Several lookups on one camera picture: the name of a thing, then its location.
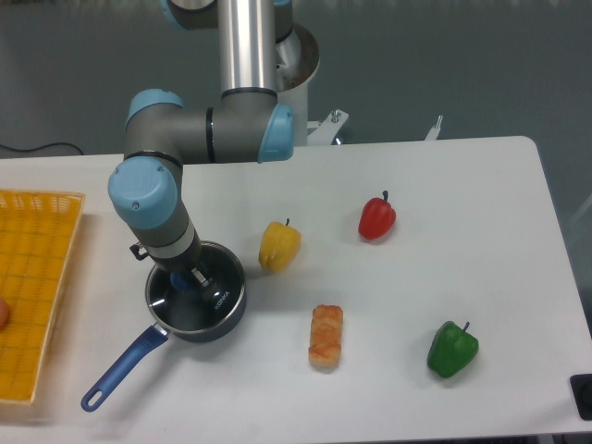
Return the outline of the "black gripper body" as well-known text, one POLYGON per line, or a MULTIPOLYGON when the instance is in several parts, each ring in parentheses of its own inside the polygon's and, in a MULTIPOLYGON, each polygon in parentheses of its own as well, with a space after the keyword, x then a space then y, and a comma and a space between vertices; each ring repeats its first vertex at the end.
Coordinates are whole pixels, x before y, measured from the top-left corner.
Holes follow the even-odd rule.
POLYGON ((184 249, 180 254, 169 255, 168 257, 159 257, 154 252, 136 242, 129 247, 134 257, 142 261, 150 257, 154 263, 165 272, 177 274, 190 274, 193 269, 200 268, 200 259, 202 254, 202 244, 194 240, 190 246, 184 249))

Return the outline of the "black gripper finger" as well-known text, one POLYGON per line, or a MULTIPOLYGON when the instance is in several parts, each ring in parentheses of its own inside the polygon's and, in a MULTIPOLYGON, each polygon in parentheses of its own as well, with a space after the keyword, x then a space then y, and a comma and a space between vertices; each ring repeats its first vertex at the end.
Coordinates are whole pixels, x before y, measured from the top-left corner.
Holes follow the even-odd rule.
POLYGON ((219 299, 221 290, 213 277, 206 277, 198 268, 193 268, 192 275, 198 282, 198 293, 204 301, 217 301, 219 299))

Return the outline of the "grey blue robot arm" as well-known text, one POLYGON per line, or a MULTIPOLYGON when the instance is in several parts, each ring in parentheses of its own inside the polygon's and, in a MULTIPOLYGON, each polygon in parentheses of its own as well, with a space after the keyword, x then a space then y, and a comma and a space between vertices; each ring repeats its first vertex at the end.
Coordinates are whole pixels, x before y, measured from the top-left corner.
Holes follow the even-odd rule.
POLYGON ((124 160, 108 181, 119 217, 179 290, 205 287, 202 243, 181 198, 183 168, 283 161, 294 151, 292 108, 278 100, 277 46, 292 35, 290 1, 164 1, 184 30, 215 27, 221 103, 187 111, 174 93, 140 92, 129 106, 124 160))

